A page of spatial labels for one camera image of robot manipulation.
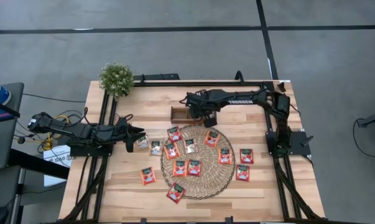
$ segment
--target concrete floor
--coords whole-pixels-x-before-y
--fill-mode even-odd
[[[375,0],[265,0],[269,26],[375,25]],[[0,0],[0,29],[258,26],[255,1]],[[269,32],[279,78],[292,80],[310,142],[326,216],[375,223],[375,158],[354,145],[356,118],[375,113],[375,30]],[[25,92],[84,100],[106,62],[136,74],[181,79],[270,79],[261,31],[0,35],[0,83]],[[23,98],[20,122],[83,105]],[[358,129],[375,154],[375,125]],[[14,145],[36,154],[35,145]],[[23,223],[54,221],[60,201],[29,205]]]

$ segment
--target snack packet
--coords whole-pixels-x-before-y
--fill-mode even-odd
[[[219,149],[218,162],[220,164],[231,164],[231,150],[228,148]]]
[[[161,156],[163,141],[153,140],[150,144],[150,156]]]
[[[170,143],[164,146],[164,151],[168,159],[173,159],[180,156],[179,149],[177,148],[176,143]]]
[[[187,175],[186,161],[174,161],[174,177],[185,177]]]
[[[167,197],[173,200],[175,203],[179,203],[184,194],[185,189],[179,184],[174,183],[168,191]]]
[[[157,181],[152,167],[148,167],[143,170],[140,170],[140,176],[142,177],[143,185],[154,183]]]
[[[236,180],[249,182],[249,166],[237,165]]]
[[[187,174],[201,177],[201,161],[190,159]]]
[[[252,149],[240,149],[239,158],[241,163],[254,164],[254,154]]]
[[[149,148],[149,137],[147,135],[139,138],[136,141],[136,144],[140,150],[148,149]]]
[[[175,141],[179,141],[182,139],[182,134],[180,133],[180,129],[178,126],[170,128],[167,131],[170,142],[174,143]]]
[[[197,147],[195,146],[195,140],[194,139],[185,140],[185,149],[186,149],[186,154],[197,152]]]
[[[207,144],[212,147],[216,147],[219,141],[219,138],[220,138],[220,135],[218,133],[215,133],[213,131],[208,131],[204,139],[204,144]]]

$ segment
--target green plant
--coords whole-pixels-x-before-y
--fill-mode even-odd
[[[106,90],[114,99],[128,96],[133,87],[133,72],[127,65],[107,63],[99,74],[100,88]]]

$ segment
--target wood plank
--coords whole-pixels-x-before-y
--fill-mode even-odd
[[[116,112],[120,116],[132,113],[134,117],[130,123],[145,128],[149,137],[167,138],[166,129],[174,126],[170,122],[170,107],[183,106],[178,101],[188,91],[216,88],[224,91],[257,90],[254,86],[139,87],[134,88],[128,97],[119,99]],[[286,82],[285,88],[286,94],[291,97],[291,104],[297,107],[291,83]],[[91,122],[99,119],[103,93],[98,82],[91,82],[86,101],[89,107],[87,117]],[[109,107],[110,104],[106,110],[106,122]],[[289,125],[293,130],[302,128],[300,116],[293,109],[290,110]],[[149,156],[147,150],[127,153],[124,143],[119,142],[108,162],[100,222],[139,222],[141,217],[147,218],[148,222],[222,222],[231,215],[236,222],[282,221],[273,161],[267,153],[263,109],[249,105],[224,107],[218,113],[218,125],[215,128],[231,142],[237,164],[240,163],[240,149],[253,149],[254,164],[249,165],[250,182],[237,181],[234,175],[229,186],[219,195],[204,200],[183,198],[176,205],[165,196],[169,186],[162,176],[160,157]],[[59,218],[66,216],[75,204],[84,160],[76,158],[73,161]],[[324,216],[312,165],[301,156],[291,156],[290,160],[297,190],[314,212]],[[83,177],[82,193],[86,187],[89,166],[90,160]],[[156,183],[142,185],[139,170],[145,167],[154,168]],[[288,190],[285,191],[292,217],[292,201]],[[88,217],[93,214],[94,198],[95,195],[90,202]]]

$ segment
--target woven placemat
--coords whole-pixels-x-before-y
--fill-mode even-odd
[[[207,131],[214,131],[220,134],[219,142],[216,148],[204,144],[204,139]],[[180,129],[183,140],[177,141],[177,147],[180,151],[180,157],[175,159],[167,159],[165,153],[161,156],[161,170],[164,179],[169,186],[174,182],[181,185],[185,190],[186,198],[204,199],[213,197],[222,192],[233,178],[236,159],[234,158],[234,151],[226,136],[216,130],[215,128],[206,128],[201,125],[189,125]],[[196,153],[186,154],[184,139],[195,139],[195,144],[198,149]],[[218,149],[227,147],[232,150],[232,164],[218,163]],[[202,163],[201,177],[187,176],[187,177],[172,177],[174,161],[175,160],[189,160],[198,159]]]

